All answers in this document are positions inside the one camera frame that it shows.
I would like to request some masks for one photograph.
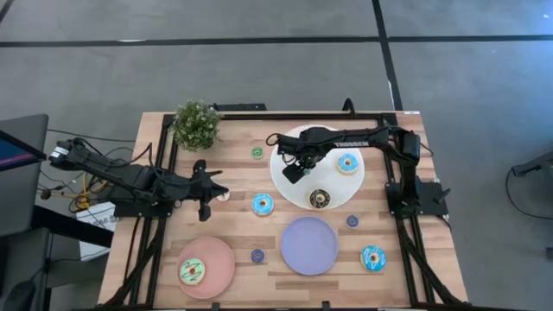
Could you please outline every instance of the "purple plate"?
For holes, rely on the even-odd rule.
[[[338,256],[338,239],[324,220],[300,217],[284,229],[281,252],[286,264],[306,276],[330,269]]]

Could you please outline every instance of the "potted plant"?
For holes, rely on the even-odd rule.
[[[172,125],[176,144],[193,152],[210,148],[219,140],[219,120],[220,115],[203,100],[188,100],[186,105],[177,109]]]

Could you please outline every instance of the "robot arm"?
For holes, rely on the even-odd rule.
[[[391,136],[397,136],[397,145],[389,143]],[[402,202],[416,205],[420,193],[420,180],[416,176],[416,165],[421,155],[421,138],[412,131],[397,126],[383,126],[363,130],[329,130],[312,127],[300,133],[298,138],[272,134],[267,144],[277,145],[277,153],[283,156],[287,167],[284,176],[291,183],[297,183],[306,169],[313,169],[317,162],[335,148],[377,148],[397,162],[402,170]]]
[[[211,180],[211,176],[222,171],[206,172],[207,165],[204,160],[194,164],[194,172],[188,179],[165,168],[154,167],[151,159],[149,166],[112,160],[98,152],[90,151],[86,147],[87,144],[87,141],[78,137],[57,142],[57,147],[48,160],[55,168],[67,171],[84,170],[110,182],[127,194],[125,196],[128,198],[119,200],[133,200],[150,206],[159,203],[173,205],[177,200],[199,200],[200,221],[206,221],[211,215],[207,203],[212,198],[228,192],[227,188]],[[114,204],[118,203],[117,198],[110,200]]]

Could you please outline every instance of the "wooden table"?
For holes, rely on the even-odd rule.
[[[158,144],[163,114],[143,114],[134,156],[148,143]],[[424,143],[428,143],[420,114],[397,112],[397,121],[405,129],[414,130]],[[381,151],[360,149],[365,159],[365,180],[350,201],[333,210],[310,212],[301,209],[289,203],[275,189],[269,171],[272,147],[265,145],[265,138],[274,132],[286,133],[302,124],[324,124],[336,129],[376,126],[376,122],[371,120],[224,120],[219,124],[222,142],[198,153],[179,150],[175,168],[178,175],[190,176],[194,162],[206,159],[208,170],[224,171],[213,179],[230,188],[231,198],[227,202],[213,200],[210,204],[212,217],[205,223],[198,221],[197,202],[184,203],[168,219],[155,308],[210,308],[213,301],[220,302],[222,308],[320,308],[322,301],[330,301],[332,307],[337,308],[410,305],[396,224],[386,203],[384,184],[387,178]],[[168,142],[164,167],[168,164],[171,139]],[[251,149],[256,146],[264,148],[265,155],[261,160],[251,158]],[[148,164],[146,159],[138,163]],[[399,176],[398,167],[395,169],[396,176]],[[436,178],[434,164],[426,150],[422,153],[417,173],[423,181]],[[259,193],[270,194],[275,200],[275,210],[269,217],[260,218],[251,211],[251,199]],[[346,226],[346,216],[352,213],[359,217],[360,222],[359,228],[354,230]],[[279,250],[280,237],[286,225],[304,215],[325,219],[339,237],[340,252],[336,263],[320,276],[298,275],[288,268]],[[419,221],[430,266],[454,295],[466,300],[449,229],[434,216],[419,217]],[[122,219],[117,225],[99,296],[100,303],[112,297],[123,281],[134,223],[134,219]],[[153,225],[150,236],[153,236],[155,228]],[[179,287],[176,273],[176,261],[181,250],[191,240],[201,236],[221,238],[230,245],[236,259],[231,285],[222,295],[210,301],[195,300],[185,295]],[[137,231],[135,254],[139,238],[140,230]],[[388,257],[387,265],[379,273],[366,272],[359,262],[359,251],[369,244],[383,248]],[[250,254],[255,248],[265,251],[262,264],[251,262]],[[414,262],[413,266],[419,301],[424,301],[420,271]],[[147,267],[143,273],[139,302],[145,300],[148,278]]]

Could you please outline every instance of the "monitor screen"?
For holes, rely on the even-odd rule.
[[[41,159],[37,150],[0,131],[0,171],[36,163]]]

